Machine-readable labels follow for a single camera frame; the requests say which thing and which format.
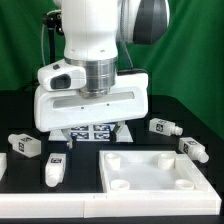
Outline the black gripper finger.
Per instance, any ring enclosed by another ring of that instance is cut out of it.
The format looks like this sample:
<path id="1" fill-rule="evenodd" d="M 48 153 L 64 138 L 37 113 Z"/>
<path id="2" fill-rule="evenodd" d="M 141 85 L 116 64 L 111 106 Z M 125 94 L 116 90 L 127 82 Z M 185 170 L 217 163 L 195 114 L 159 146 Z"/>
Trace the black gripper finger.
<path id="1" fill-rule="evenodd" d="M 70 135 L 70 129 L 62 129 L 61 132 L 64 138 L 67 140 L 69 149 L 73 149 L 75 147 L 75 138 Z"/>
<path id="2" fill-rule="evenodd" d="M 120 121 L 115 124 L 113 129 L 115 140 L 117 142 L 122 142 L 125 139 L 125 122 Z"/>

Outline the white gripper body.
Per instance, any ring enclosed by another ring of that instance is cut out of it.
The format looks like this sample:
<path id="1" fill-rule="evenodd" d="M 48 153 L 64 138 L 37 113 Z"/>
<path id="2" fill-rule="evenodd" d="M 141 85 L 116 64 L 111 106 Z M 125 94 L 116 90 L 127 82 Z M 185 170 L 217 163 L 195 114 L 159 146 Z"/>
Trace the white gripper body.
<path id="1" fill-rule="evenodd" d="M 137 73 L 116 77 L 107 95 L 83 98 L 77 90 L 35 93 L 35 125 L 41 132 L 98 123 L 126 121 L 148 112 L 148 75 Z"/>

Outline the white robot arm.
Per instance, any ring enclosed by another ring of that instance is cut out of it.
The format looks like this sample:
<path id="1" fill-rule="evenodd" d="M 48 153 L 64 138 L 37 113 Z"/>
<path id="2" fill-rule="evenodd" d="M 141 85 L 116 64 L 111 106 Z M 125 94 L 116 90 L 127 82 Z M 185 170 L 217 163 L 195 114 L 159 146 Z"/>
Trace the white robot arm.
<path id="1" fill-rule="evenodd" d="M 166 32 L 168 0 L 54 0 L 61 8 L 64 58 L 38 70 L 35 125 L 61 131 L 125 122 L 148 112 L 148 74 L 117 73 L 116 43 L 153 44 Z"/>

